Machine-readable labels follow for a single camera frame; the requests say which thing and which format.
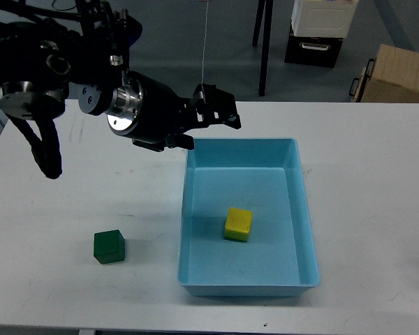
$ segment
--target black drawer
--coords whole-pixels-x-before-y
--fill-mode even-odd
[[[297,37],[291,29],[284,61],[333,68],[342,44],[343,38]]]

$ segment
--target blue plastic tray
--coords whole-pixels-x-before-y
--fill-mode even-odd
[[[296,297],[319,272],[293,139],[195,139],[184,182],[178,280],[193,295]],[[229,207],[253,212],[224,239]]]

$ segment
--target white container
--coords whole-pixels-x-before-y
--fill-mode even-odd
[[[292,29],[299,37],[345,38],[358,0],[295,0]]]

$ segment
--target gray floor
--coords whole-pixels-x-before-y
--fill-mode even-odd
[[[27,1],[47,8],[51,2]],[[57,5],[68,7],[72,3],[73,0],[58,0]],[[128,8],[143,25],[141,39],[131,48],[131,68],[164,82],[180,96],[190,96],[202,76],[206,2],[110,0],[110,3],[114,9]],[[267,89],[265,97],[259,97],[262,45],[251,46],[256,7],[256,0],[209,3],[205,82],[232,92],[239,101],[347,102],[352,79],[360,74],[369,58],[375,57],[381,43],[419,52],[419,0],[360,0],[335,68],[285,64],[293,1],[275,1]],[[9,22],[15,17],[0,12],[0,20]],[[70,97],[76,97],[74,90]],[[0,328],[0,335],[77,333]]]

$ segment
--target white table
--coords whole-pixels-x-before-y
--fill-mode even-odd
[[[419,105],[238,103],[242,128],[294,137],[321,284],[299,299],[198,298],[176,280],[185,150],[137,148],[68,102],[64,173],[0,137],[0,325],[180,332],[419,334]],[[100,265],[95,232],[126,261]]]

